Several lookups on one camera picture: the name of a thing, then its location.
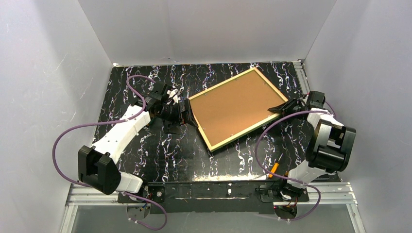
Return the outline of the green wooden photo frame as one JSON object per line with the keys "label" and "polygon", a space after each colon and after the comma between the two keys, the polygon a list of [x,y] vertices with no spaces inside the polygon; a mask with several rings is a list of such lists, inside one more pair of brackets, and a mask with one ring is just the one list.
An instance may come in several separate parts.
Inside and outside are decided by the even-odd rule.
{"label": "green wooden photo frame", "polygon": [[288,101],[256,67],[189,98],[210,152],[279,117],[269,111]]}

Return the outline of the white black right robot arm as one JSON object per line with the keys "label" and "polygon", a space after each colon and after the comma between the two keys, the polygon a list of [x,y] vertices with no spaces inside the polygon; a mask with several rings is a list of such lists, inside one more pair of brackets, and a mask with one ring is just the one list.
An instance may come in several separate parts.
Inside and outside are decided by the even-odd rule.
{"label": "white black right robot arm", "polygon": [[268,108],[279,114],[281,122],[292,117],[305,117],[314,133],[305,150],[304,160],[289,170],[270,186],[260,186],[256,191],[262,202],[297,201],[316,178],[344,171],[348,165],[356,130],[340,123],[332,112],[324,107],[323,92],[310,91],[300,98]]}

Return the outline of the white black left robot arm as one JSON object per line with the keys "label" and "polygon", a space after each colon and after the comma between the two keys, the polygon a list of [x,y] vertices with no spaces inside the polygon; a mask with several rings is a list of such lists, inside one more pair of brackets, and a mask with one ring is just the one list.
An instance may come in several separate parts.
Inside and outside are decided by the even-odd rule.
{"label": "white black left robot arm", "polygon": [[178,134],[177,127],[197,127],[190,101],[182,99],[178,89],[163,82],[155,83],[146,96],[130,101],[120,123],[116,123],[100,140],[78,151],[78,179],[109,195],[113,192],[138,193],[144,184],[141,177],[121,172],[117,162],[124,149],[152,119],[163,122],[164,133]]}

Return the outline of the orange handled screwdriver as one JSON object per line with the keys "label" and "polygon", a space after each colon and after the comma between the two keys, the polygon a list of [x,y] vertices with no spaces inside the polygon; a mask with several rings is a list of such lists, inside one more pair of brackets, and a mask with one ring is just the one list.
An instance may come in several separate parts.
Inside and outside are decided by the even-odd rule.
{"label": "orange handled screwdriver", "polygon": [[273,177],[273,173],[275,173],[279,167],[280,161],[283,157],[283,153],[275,160],[275,163],[271,169],[271,173],[268,174],[268,179],[271,179]]}

